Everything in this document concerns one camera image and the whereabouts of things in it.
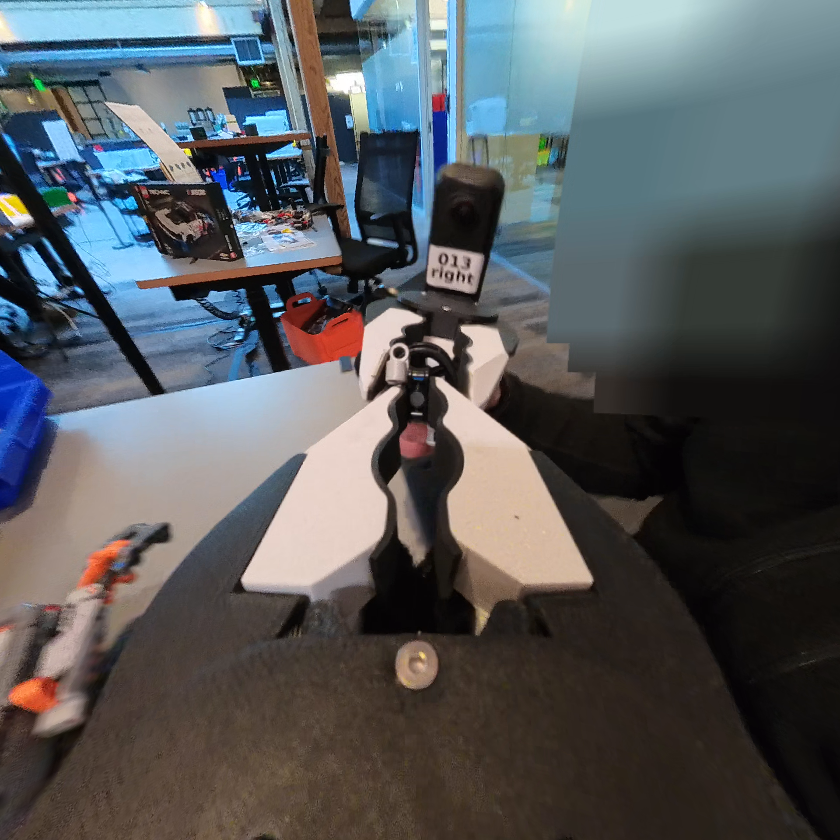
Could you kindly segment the red tool basket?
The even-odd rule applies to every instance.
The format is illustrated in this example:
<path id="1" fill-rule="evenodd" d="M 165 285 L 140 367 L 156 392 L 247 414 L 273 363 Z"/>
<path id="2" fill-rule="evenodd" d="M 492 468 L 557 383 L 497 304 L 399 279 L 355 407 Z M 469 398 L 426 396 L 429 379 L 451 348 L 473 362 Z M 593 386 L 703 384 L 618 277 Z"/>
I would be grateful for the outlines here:
<path id="1" fill-rule="evenodd" d="M 354 358 L 361 352 L 362 313 L 337 298 L 309 291 L 289 297 L 280 323 L 291 351 L 307 364 Z"/>

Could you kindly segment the grey orange tracked toy robot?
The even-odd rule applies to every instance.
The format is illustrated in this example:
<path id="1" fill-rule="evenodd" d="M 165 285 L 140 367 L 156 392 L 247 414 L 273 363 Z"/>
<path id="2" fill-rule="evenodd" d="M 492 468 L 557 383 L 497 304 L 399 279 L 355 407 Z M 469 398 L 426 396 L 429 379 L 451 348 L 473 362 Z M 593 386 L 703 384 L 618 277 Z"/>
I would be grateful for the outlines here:
<path id="1" fill-rule="evenodd" d="M 87 556 L 63 601 L 24 603 L 2 618 L 2 722 L 22 712 L 43 740 L 85 722 L 115 589 L 134 581 L 149 548 L 170 539 L 167 522 L 131 524 Z"/>

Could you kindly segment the wooden pillar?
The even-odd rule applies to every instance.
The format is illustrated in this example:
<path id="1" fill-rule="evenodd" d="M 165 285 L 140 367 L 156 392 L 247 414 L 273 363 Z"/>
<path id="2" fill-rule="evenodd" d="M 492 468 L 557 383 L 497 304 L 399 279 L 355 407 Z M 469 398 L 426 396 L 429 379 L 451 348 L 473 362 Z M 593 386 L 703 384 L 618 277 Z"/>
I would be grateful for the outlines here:
<path id="1" fill-rule="evenodd" d="M 350 237 L 350 220 L 347 211 L 340 163 L 333 128 L 326 75 L 322 63 L 319 33 L 312 1 L 287 1 L 298 64 L 308 102 L 313 135 L 326 137 L 330 154 L 325 160 L 324 192 L 331 203 L 340 204 L 336 226 L 343 237 Z"/>

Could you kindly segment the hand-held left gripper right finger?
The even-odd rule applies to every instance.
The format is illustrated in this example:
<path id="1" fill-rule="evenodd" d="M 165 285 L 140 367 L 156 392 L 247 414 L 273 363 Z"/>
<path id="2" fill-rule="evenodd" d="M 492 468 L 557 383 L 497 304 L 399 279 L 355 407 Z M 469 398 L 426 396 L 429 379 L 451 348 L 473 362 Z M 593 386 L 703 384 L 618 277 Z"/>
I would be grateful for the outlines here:
<path id="1" fill-rule="evenodd" d="M 448 530 L 460 551 L 455 589 L 474 607 L 594 583 L 532 452 L 446 382 L 438 421 L 463 465 L 447 492 Z"/>

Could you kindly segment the black office chair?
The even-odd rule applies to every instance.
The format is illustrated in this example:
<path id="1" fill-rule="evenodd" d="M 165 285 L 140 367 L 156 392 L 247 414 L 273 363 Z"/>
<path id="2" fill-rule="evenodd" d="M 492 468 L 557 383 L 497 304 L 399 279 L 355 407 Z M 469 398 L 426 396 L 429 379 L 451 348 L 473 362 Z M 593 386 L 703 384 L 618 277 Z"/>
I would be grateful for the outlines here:
<path id="1" fill-rule="evenodd" d="M 371 283 L 386 270 L 417 262 L 413 188 L 419 132 L 362 133 L 353 210 L 359 238 L 342 238 L 343 275 L 358 304 L 371 297 Z"/>

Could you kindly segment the black printed box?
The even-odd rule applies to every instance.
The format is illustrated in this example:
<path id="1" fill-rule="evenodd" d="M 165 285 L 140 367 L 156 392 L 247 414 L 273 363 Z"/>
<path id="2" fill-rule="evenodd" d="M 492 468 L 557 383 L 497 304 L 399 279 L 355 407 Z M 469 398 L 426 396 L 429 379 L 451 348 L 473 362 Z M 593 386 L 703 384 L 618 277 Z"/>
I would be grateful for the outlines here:
<path id="1" fill-rule="evenodd" d="M 140 182 L 131 191 L 161 255 L 227 263 L 244 257 L 219 184 Z"/>

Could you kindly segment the wooden work table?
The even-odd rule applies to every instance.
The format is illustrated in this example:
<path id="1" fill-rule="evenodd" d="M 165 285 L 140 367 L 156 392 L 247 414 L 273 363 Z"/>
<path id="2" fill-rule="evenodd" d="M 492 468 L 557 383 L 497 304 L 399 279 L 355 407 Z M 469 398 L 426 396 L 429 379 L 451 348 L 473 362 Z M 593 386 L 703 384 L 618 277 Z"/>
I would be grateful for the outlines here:
<path id="1" fill-rule="evenodd" d="M 155 254 L 141 268 L 131 269 L 130 278 L 139 289 L 168 289 L 178 301 L 205 298 L 212 292 L 243 291 L 270 369 L 287 371 L 289 362 L 266 288 L 278 287 L 278 295 L 288 298 L 297 277 L 311 270 L 339 274 L 342 267 L 340 242 L 324 217 L 316 218 L 306 236 L 312 241 L 310 246 L 263 250 L 232 262 Z"/>

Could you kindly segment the person's right hand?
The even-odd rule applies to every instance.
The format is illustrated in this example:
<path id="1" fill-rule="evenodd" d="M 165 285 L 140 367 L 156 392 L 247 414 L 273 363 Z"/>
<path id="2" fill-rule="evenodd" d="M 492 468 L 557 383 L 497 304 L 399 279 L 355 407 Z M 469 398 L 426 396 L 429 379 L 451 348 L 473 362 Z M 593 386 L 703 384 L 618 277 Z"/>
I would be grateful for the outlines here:
<path id="1" fill-rule="evenodd" d="M 426 422 L 411 421 L 400 434 L 400 455 L 403 460 L 431 459 L 435 455 L 435 430 Z"/>

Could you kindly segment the blue plastic bin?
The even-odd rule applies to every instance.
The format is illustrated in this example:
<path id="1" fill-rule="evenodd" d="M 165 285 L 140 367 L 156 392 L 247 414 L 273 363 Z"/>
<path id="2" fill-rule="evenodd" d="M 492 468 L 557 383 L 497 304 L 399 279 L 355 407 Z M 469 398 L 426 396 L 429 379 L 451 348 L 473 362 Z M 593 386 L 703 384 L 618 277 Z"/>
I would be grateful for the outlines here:
<path id="1" fill-rule="evenodd" d="M 52 392 L 36 374 L 1 352 L 1 510 L 12 507 L 44 433 Z"/>

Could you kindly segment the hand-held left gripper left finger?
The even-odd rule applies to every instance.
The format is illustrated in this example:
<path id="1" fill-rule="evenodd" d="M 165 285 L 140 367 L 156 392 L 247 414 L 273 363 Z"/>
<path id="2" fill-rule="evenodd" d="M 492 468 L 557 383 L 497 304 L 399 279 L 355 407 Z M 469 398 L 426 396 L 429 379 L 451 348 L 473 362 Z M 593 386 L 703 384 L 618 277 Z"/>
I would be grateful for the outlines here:
<path id="1" fill-rule="evenodd" d="M 374 456 L 394 428 L 389 387 L 308 448 L 244 572 L 244 590 L 311 602 L 368 602 L 388 500 Z"/>

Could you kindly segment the small white blue connector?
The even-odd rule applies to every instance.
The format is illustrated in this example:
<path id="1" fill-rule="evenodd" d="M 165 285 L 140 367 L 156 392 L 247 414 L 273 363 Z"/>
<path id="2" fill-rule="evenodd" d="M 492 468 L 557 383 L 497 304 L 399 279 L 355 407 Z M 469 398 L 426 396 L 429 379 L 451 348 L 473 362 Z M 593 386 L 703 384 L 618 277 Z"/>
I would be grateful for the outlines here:
<path id="1" fill-rule="evenodd" d="M 405 392 L 409 415 L 414 422 L 425 422 L 428 412 L 429 383 L 438 362 L 427 355 L 424 343 L 394 343 L 385 360 L 385 383 Z"/>

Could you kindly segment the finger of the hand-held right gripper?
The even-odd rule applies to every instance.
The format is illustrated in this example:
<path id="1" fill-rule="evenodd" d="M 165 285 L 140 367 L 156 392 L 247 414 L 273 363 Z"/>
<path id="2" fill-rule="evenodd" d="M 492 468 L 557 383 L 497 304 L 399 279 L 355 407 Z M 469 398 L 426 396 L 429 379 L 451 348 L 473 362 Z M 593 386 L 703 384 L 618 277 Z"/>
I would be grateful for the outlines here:
<path id="1" fill-rule="evenodd" d="M 462 322 L 455 330 L 453 387 L 486 410 L 508 364 L 508 351 L 496 323 Z"/>
<path id="2" fill-rule="evenodd" d="M 384 387 L 385 360 L 394 342 L 405 341 L 424 325 L 424 317 L 410 310 L 384 310 L 364 326 L 358 356 L 360 394 L 370 402 Z"/>

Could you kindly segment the person's right forearm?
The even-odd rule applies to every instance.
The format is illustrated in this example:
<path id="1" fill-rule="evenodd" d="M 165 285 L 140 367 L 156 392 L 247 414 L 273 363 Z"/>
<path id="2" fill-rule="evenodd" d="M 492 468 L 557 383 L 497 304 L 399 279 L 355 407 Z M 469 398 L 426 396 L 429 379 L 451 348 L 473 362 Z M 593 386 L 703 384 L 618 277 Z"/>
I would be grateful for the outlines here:
<path id="1" fill-rule="evenodd" d="M 544 391 L 505 373 L 487 413 L 546 455 L 583 490 L 644 500 L 677 488 L 691 419 L 597 413 L 593 401 Z"/>

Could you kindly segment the black stand pole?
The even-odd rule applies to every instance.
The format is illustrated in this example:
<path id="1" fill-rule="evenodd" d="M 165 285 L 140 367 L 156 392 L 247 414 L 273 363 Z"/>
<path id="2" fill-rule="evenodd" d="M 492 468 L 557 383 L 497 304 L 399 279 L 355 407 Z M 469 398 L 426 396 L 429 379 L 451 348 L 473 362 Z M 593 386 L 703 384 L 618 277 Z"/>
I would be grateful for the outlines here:
<path id="1" fill-rule="evenodd" d="M 91 304 L 101 324 L 107 329 L 111 339 L 118 345 L 122 355 L 141 379 L 148 393 L 153 396 L 165 394 L 165 389 L 148 361 L 133 341 L 123 322 L 111 303 L 93 279 L 87 265 L 79 257 L 73 245 L 64 233 L 52 209 L 31 181 L 23 164 L 10 149 L 4 137 L 1 137 L 1 168 L 3 175 L 14 188 L 33 218 L 37 230 L 49 241 L 58 258 L 66 267 L 83 296 Z"/>

